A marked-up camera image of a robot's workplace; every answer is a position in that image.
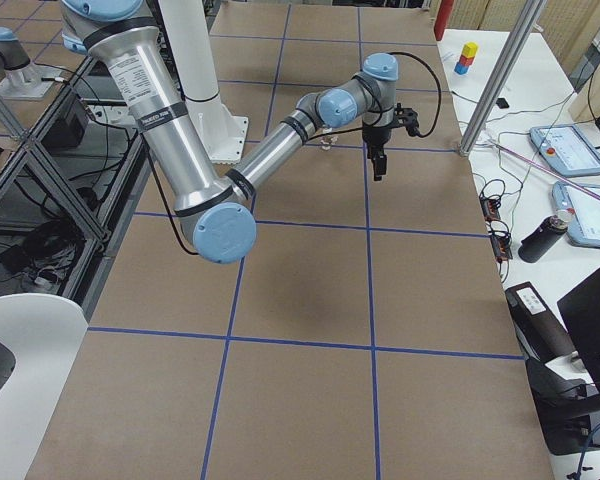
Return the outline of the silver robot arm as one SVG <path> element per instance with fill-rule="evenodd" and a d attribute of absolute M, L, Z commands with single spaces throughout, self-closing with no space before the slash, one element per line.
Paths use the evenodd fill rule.
<path fill-rule="evenodd" d="M 12 30 L 0 27 L 0 95 L 11 100 L 40 100 L 62 70 L 36 64 Z"/>
<path fill-rule="evenodd" d="M 163 1 L 65 1 L 65 46 L 102 62 L 175 195 L 186 240 L 204 259 L 244 258 L 256 240 L 247 208 L 260 185 L 322 128 L 362 123 L 376 179 L 394 129 L 418 132 L 396 102 L 397 58 L 367 57 L 346 83 L 302 97 L 256 147 L 246 150 L 249 121 L 223 104 L 203 6 Z"/>

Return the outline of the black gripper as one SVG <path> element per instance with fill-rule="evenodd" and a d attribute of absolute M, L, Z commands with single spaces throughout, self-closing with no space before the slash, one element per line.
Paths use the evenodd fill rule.
<path fill-rule="evenodd" d="M 362 122 L 362 139 L 367 146 L 367 158 L 371 161 L 374 181 L 381 181 L 387 174 L 384 145 L 391 139 L 392 131 L 399 128 L 404 128 L 410 137 L 420 135 L 417 112 L 400 103 L 387 118 L 382 114 L 378 120 Z"/>

